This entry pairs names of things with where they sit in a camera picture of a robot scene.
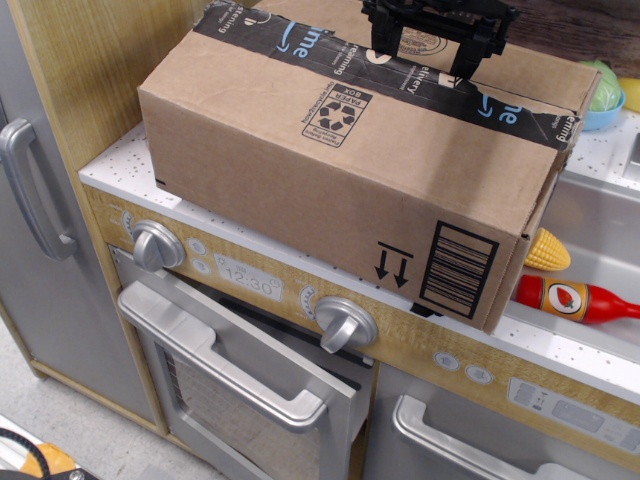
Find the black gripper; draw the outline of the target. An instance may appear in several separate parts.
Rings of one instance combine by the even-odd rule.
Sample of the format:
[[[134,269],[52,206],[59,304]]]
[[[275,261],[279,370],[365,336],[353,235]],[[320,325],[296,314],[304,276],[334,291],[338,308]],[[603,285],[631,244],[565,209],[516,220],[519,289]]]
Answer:
[[[503,1],[363,1],[362,13],[372,24],[372,48],[395,57],[404,27],[432,33],[465,33],[449,74],[470,79],[483,59],[501,55],[506,45],[505,32],[520,15]]]

